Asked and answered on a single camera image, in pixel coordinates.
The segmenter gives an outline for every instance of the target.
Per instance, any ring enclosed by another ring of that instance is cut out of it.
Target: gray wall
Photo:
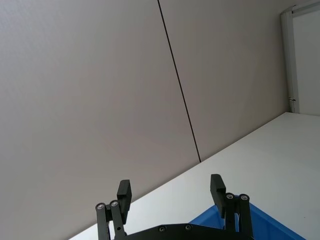
[[[293,1],[161,1],[202,159],[287,109]],[[157,1],[0,6],[0,238],[66,239],[199,162]]]
[[[296,2],[160,0],[202,160],[288,110],[280,12]]]
[[[58,240],[199,162],[158,4],[0,6],[0,239]]]

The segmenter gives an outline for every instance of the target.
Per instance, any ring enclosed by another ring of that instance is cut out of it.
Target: blue plastic container
[[[255,240],[305,240],[280,222],[250,203],[253,237]],[[190,222],[211,228],[222,229],[225,220],[220,217],[216,205]]]

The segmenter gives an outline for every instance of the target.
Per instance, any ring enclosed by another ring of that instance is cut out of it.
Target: white table
[[[248,194],[251,203],[302,237],[320,239],[320,117],[294,113],[284,113],[133,202],[126,232],[191,221],[214,204],[210,174],[215,173],[228,192]],[[71,239],[97,240],[97,225]]]

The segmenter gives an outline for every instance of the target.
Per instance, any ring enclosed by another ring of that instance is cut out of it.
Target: screw
[[[187,231],[189,231],[189,230],[191,230],[191,225],[189,225],[189,224],[187,224],[187,225],[185,225],[185,230],[187,230]]]
[[[242,195],[242,196],[241,196],[241,199],[242,199],[242,200],[248,200],[248,197],[247,197],[246,195]]]
[[[115,207],[115,206],[117,206],[118,205],[118,202],[117,201],[113,201],[112,203],[111,203],[111,206],[112,207]]]
[[[231,194],[227,194],[227,195],[226,195],[226,198],[227,198],[227,199],[233,199],[234,196],[232,196]]]
[[[97,209],[103,209],[104,206],[105,206],[105,205],[101,203],[101,204],[99,204],[96,208],[97,208]]]
[[[166,227],[165,226],[160,226],[159,227],[159,232],[164,232],[166,230]]]

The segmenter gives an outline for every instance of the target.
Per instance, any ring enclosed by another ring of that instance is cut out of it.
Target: white tabletop
[[[193,220],[214,204],[211,174],[222,176],[228,192],[248,194],[280,223],[319,240],[320,117],[284,113],[272,120],[133,202],[125,231]],[[97,225],[71,239],[98,240]]]

